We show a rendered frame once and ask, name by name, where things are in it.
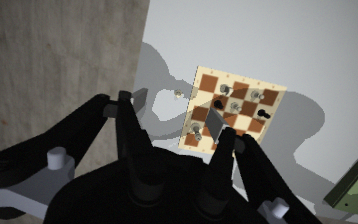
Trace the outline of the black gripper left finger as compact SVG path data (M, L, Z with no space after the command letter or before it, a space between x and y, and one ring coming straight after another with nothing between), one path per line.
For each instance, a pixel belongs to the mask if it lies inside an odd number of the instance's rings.
M44 220L108 117L115 118L118 159L127 154L134 194L145 201L158 198L168 172L136 116L147 93L119 91L118 101L97 94L45 133L0 151L0 219L28 213Z

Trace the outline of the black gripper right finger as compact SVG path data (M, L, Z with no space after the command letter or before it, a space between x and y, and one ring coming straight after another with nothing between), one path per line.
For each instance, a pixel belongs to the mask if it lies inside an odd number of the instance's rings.
M248 202L269 224L322 224L292 193L254 137L236 135L212 107L205 124L218 144L195 193L205 212L221 213L231 197L234 150Z

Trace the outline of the black pawn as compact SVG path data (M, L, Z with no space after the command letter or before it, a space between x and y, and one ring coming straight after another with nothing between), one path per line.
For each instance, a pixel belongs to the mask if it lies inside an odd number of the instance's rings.
M265 110L263 110L263 109L260 109L257 114L258 114L258 116L260 116L260 117L264 116L267 119L269 119L271 117L268 113L265 113Z
M222 105L222 102L221 102L220 100L216 100L216 101L214 102L214 106L215 106L216 108L223 109L223 105Z

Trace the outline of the white pawn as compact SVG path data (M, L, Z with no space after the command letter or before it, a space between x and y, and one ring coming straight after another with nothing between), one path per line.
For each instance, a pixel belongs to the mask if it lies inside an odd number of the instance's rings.
M258 99L264 99L264 95L259 94L258 91L253 91L253 92L251 93L251 97L254 98L254 99L256 99L256 98L258 98Z
M176 90L176 91L175 91L175 96L176 96L177 98L180 98L180 97L182 96L182 91L181 91L181 90Z
M238 105L238 103L237 102L233 102L232 104L231 104L231 108L233 109L233 110L237 110L237 111L241 111L242 110L242 108Z

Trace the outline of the wooden chessboard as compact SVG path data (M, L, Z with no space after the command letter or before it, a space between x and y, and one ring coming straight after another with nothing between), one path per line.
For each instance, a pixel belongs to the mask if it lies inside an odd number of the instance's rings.
M223 84L234 89L229 97L220 91ZM230 127L237 131L237 135L250 134L260 145L286 89L284 86L198 66L178 148L214 153L217 144L205 124L210 107L219 112ZM252 98L253 91L263 94L264 99ZM222 102L223 109L214 106L216 100ZM242 110L233 110L233 102L237 102ZM271 116L270 119L258 116L260 109L265 110ZM195 140L195 132L191 130L193 123L201 126L200 141Z

